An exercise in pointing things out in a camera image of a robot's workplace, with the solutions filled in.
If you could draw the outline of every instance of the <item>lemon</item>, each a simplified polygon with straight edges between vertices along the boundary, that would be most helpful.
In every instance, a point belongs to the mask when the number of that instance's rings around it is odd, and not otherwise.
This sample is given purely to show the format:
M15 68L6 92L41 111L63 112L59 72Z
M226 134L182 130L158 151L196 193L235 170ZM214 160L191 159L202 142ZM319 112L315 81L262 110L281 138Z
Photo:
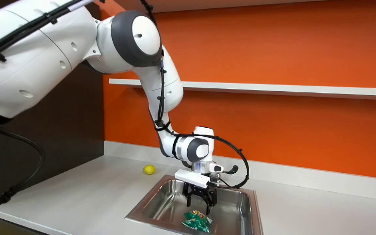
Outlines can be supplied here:
M143 171L145 172L145 174L151 175L155 172L155 167L152 165L146 165L145 168L143 168Z

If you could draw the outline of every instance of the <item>sink rim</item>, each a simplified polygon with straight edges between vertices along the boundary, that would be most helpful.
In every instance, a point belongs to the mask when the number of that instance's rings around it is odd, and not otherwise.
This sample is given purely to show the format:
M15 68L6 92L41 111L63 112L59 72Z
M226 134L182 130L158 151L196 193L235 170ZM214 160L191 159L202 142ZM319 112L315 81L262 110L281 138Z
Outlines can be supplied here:
M178 180L173 176L164 175L156 184L152 187L151 190L143 197L142 200L127 214L125 217L126 220L130 220L136 223L142 223L148 226L153 226L161 229L165 229L171 232L177 232L186 235L192 235L192 229L184 227L183 230L180 229L180 226L177 226L172 223L167 223L161 220L155 220L153 218L148 218L143 215L143 208L149 204L149 202L154 198L154 196L161 190L164 184L171 180ZM252 230L254 235L263 235L261 217L259 214L259 207L257 202L256 192L250 189L223 189L223 190L234 190L244 193L249 198L250 208L251 208L251 222Z

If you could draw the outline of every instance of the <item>snack bag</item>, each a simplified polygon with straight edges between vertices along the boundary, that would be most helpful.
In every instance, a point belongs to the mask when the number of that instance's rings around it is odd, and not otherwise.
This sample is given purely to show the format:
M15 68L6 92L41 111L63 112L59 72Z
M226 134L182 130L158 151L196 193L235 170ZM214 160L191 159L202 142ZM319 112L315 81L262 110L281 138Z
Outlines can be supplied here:
M182 221L182 224L186 227L211 233L210 227L212 219L206 217L203 213L193 210L185 213L184 216L187 220Z

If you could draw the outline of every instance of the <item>countertop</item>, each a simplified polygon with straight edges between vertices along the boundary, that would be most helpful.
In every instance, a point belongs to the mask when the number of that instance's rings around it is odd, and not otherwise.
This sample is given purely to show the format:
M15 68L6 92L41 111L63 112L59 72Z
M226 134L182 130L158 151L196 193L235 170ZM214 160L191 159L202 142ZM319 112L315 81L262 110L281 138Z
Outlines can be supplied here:
M50 235L174 234L124 219L158 180L180 169L153 164L156 172L145 175L146 164L99 157L18 193L0 207L0 218ZM376 199L261 180L244 188L257 192L265 235L376 235Z

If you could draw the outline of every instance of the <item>sink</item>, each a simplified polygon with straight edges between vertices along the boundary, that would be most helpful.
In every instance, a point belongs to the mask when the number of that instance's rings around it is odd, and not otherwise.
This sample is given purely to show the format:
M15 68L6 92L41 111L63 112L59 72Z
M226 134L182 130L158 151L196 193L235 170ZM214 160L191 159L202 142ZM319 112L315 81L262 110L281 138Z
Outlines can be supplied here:
M180 234L209 233L185 227L184 213L206 211L203 199L192 196L191 206L182 195L184 182L165 175L126 216L127 220L144 223ZM211 233L218 235L262 235L256 193L249 189L217 189L218 203L208 215L213 220Z

